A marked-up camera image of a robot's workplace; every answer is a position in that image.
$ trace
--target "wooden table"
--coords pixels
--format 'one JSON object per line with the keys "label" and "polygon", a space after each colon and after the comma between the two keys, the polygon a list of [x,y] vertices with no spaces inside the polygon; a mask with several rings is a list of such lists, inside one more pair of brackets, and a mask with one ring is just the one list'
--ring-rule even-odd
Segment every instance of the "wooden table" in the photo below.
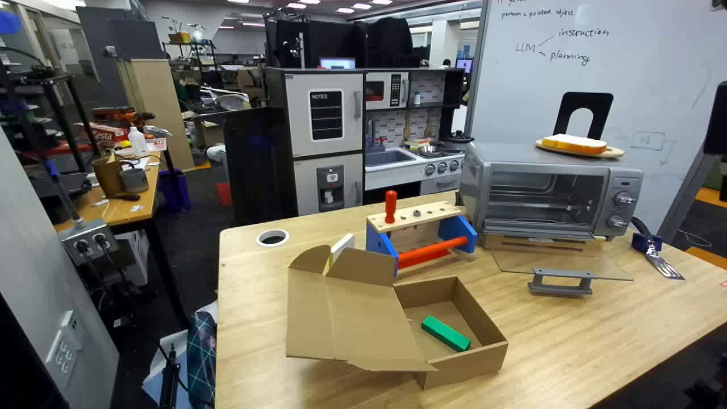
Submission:
{"label": "wooden table", "polygon": [[[76,199],[77,213],[85,220],[103,217],[116,233],[144,230],[150,238],[150,250],[158,256],[159,274],[171,297],[171,306],[181,326],[186,326],[186,313],[183,306],[183,297],[178,290],[178,282],[166,256],[162,236],[156,224],[156,203],[158,203],[158,183],[159,183],[159,155],[153,155],[146,167],[148,189],[138,194],[138,199],[107,199],[100,187],[93,187],[82,198]],[[71,230],[73,220],[56,224],[57,232]]]}
{"label": "wooden table", "polygon": [[[432,203],[450,196],[402,199]],[[286,356],[286,265],[336,242],[383,204],[225,230],[218,282],[218,407],[591,407],[727,322],[727,272],[676,247],[664,254],[686,282],[664,280],[629,238],[605,245],[634,282],[594,282],[591,297],[529,295],[529,274],[501,272],[478,247],[408,280],[460,274],[509,338],[495,376],[420,390],[409,375],[365,373],[340,362]],[[258,245],[286,230],[285,245]]]}

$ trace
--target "floor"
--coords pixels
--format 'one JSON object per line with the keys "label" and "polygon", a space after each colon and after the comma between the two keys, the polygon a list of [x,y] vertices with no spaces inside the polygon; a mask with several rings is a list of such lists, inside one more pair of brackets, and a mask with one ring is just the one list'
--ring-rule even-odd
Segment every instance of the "floor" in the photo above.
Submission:
{"label": "floor", "polygon": [[[159,217],[159,230],[173,262],[186,312],[216,300],[218,232],[232,224],[230,206],[221,206],[218,203],[216,182],[221,182],[224,178],[225,174],[221,166],[215,166],[212,171],[190,172],[186,182],[193,206],[178,216],[162,213]],[[683,224],[676,245],[684,250],[689,245],[703,245],[727,256],[726,212],[696,203],[686,223]],[[115,333],[121,349],[115,396],[115,407],[118,409],[156,407],[153,400],[141,390],[141,381],[148,375],[148,363],[156,355],[158,338],[175,331],[175,320],[169,309],[166,292],[156,278],[156,265],[150,265],[150,288],[158,295],[138,305],[135,326]],[[628,389],[614,392],[601,407],[689,407],[689,398],[683,390],[697,379],[711,379],[719,368],[721,355],[727,349],[726,345],[727,326],[721,326],[701,342],[686,348],[683,355],[644,375]]]}

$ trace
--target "toaster oven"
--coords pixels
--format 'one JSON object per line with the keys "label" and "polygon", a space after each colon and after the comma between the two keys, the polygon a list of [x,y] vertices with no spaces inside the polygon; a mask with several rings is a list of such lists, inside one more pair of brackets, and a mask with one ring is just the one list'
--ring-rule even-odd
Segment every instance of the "toaster oven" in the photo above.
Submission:
{"label": "toaster oven", "polygon": [[535,145],[474,142],[462,198],[485,233],[594,238],[628,232],[644,172],[618,161],[541,151]]}

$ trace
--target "cardboard box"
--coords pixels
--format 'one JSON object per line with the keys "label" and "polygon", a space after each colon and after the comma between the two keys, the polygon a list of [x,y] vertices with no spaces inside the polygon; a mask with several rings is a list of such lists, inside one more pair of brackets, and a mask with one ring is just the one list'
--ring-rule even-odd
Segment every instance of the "cardboard box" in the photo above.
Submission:
{"label": "cardboard box", "polygon": [[[303,253],[290,274],[290,356],[340,358],[361,370],[415,373],[424,389],[499,373],[508,341],[457,278],[401,284],[395,259],[327,245]],[[435,313],[470,337],[454,353],[420,330]]]}

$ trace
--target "door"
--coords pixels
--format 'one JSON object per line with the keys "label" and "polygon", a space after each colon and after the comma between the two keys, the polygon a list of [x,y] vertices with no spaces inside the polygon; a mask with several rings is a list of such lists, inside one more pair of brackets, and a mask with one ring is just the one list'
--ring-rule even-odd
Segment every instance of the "door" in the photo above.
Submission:
{"label": "door", "polygon": [[365,145],[365,75],[286,72],[293,157],[336,155]]}
{"label": "door", "polygon": [[361,155],[296,161],[299,213],[318,213],[361,204]]}

